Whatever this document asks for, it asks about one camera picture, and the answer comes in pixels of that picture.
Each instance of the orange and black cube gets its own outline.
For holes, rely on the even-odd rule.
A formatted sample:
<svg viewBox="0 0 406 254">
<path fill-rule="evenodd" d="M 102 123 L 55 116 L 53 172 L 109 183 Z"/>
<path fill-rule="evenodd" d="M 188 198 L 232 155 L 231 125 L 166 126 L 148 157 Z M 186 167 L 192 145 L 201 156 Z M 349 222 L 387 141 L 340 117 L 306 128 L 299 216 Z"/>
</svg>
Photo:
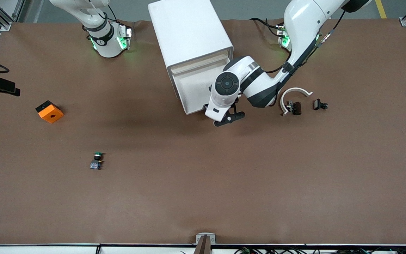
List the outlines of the orange and black cube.
<svg viewBox="0 0 406 254">
<path fill-rule="evenodd" d="M 43 120 L 49 123 L 53 123 L 63 117 L 62 111 L 49 100 L 35 108 L 35 110 Z"/>
</svg>

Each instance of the white box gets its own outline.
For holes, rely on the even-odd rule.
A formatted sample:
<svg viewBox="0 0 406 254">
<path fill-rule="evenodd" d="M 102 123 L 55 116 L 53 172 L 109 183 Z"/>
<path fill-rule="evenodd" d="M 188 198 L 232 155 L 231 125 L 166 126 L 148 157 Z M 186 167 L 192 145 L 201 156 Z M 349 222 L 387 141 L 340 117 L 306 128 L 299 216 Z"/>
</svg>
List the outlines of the white box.
<svg viewBox="0 0 406 254">
<path fill-rule="evenodd" d="M 233 58 L 233 45 L 210 0 L 161 0 L 148 5 L 176 96 L 186 114 L 208 104 L 209 86 Z"/>
</svg>

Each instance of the brown table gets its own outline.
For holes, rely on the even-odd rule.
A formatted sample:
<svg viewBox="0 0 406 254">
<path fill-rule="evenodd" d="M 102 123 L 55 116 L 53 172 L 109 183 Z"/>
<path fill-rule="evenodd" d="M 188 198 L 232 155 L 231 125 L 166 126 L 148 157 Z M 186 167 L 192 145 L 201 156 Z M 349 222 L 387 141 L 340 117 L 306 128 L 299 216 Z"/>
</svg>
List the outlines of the brown table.
<svg viewBox="0 0 406 254">
<path fill-rule="evenodd" d="M 334 25 L 327 22 L 325 32 Z M 286 59 L 253 21 L 223 21 L 235 56 Z M 314 91 L 301 116 L 238 109 L 213 127 L 186 116 L 150 22 L 133 52 L 105 59 L 81 24 L 13 24 L 0 63 L 21 97 L 0 94 L 0 244 L 406 244 L 406 29 L 343 20 L 285 88 Z M 313 111 L 312 100 L 329 103 Z M 50 100 L 55 124 L 35 108 Z M 104 169 L 90 170 L 93 152 Z"/>
</svg>

